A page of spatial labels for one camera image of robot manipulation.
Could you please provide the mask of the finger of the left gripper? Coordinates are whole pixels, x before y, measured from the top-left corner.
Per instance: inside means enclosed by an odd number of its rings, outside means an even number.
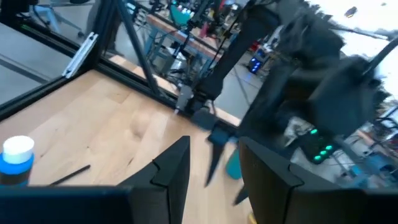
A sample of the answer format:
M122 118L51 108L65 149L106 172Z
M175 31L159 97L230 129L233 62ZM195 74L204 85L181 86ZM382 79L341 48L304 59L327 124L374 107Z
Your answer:
M208 137L208 142L211 144L211 161L210 167L208 169L208 175L206 178L205 186L207 187L215 173L217 165L220 161L220 158L224 152L226 141L224 140L217 140L212 138L211 136Z
M238 194L236 195L236 198L233 202L233 205L239 205L242 201L244 201L246 198L248 198L248 192L246 190L245 185L242 186Z

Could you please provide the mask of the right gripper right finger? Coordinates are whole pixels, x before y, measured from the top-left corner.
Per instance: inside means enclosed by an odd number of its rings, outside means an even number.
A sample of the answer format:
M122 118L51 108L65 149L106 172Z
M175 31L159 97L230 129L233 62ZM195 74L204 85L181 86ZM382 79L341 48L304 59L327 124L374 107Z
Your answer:
M397 224L396 189L342 188L242 137L239 158L255 219L263 224Z

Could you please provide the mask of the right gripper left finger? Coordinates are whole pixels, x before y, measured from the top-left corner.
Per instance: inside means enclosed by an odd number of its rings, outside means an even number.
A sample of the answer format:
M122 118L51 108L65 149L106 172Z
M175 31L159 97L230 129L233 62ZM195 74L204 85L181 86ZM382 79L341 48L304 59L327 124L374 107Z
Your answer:
M118 185L1 187L1 223L181 223L189 176L182 136Z

